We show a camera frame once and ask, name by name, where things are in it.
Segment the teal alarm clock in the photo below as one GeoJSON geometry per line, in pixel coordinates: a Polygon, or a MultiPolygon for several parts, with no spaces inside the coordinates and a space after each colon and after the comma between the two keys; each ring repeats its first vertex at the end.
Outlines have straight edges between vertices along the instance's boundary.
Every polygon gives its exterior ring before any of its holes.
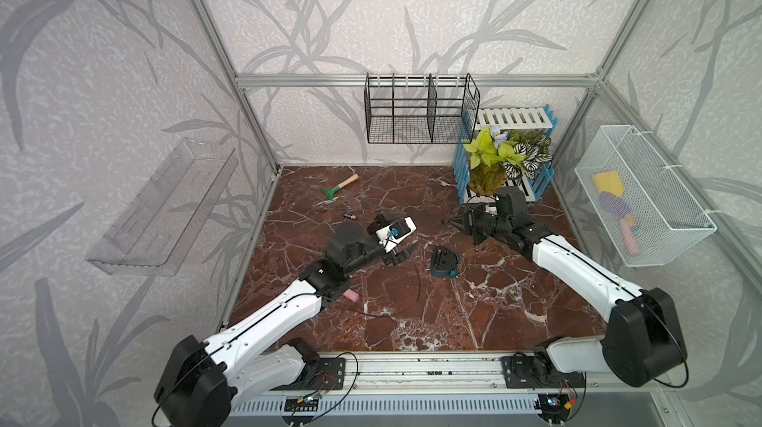
{"type": "Polygon", "coordinates": [[[433,278],[454,279],[460,275],[460,255],[446,248],[435,246],[429,263],[429,272],[433,278]]]}

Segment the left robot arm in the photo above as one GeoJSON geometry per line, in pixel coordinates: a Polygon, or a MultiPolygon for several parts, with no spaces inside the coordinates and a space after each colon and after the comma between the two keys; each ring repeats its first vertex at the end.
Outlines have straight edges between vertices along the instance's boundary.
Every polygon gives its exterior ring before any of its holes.
{"type": "Polygon", "coordinates": [[[154,393],[169,426],[220,426],[241,403],[275,387],[311,383],[319,355],[305,342],[276,341],[347,294],[351,276],[378,260],[402,264],[416,233],[405,215],[382,213],[368,228],[345,221],[320,258],[281,294],[243,321],[204,341],[188,336],[172,351],[154,393]]]}

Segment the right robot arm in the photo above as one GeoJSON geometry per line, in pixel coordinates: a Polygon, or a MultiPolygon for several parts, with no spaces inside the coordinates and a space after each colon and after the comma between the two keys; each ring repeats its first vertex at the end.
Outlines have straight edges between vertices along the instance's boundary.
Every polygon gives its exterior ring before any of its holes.
{"type": "Polygon", "coordinates": [[[492,239],[559,278],[605,321],[601,336],[561,338],[535,351],[551,373],[612,373],[630,387],[688,365],[673,298],[610,272],[529,213],[516,187],[501,187],[493,204],[468,203],[450,223],[475,244],[492,239]]]}

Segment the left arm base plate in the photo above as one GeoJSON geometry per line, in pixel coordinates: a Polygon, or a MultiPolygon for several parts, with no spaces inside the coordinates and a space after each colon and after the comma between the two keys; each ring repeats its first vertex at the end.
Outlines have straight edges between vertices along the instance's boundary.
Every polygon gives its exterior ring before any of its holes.
{"type": "Polygon", "coordinates": [[[276,390],[338,390],[343,389],[346,374],[346,359],[319,358],[305,365],[299,377],[289,385],[276,390]]]}

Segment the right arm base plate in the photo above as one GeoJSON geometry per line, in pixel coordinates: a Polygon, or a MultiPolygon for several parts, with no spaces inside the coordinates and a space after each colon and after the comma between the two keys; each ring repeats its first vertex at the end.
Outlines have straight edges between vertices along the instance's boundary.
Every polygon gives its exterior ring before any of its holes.
{"type": "Polygon", "coordinates": [[[508,389],[581,389],[587,382],[583,373],[560,373],[550,360],[517,352],[500,359],[501,372],[508,389]]]}

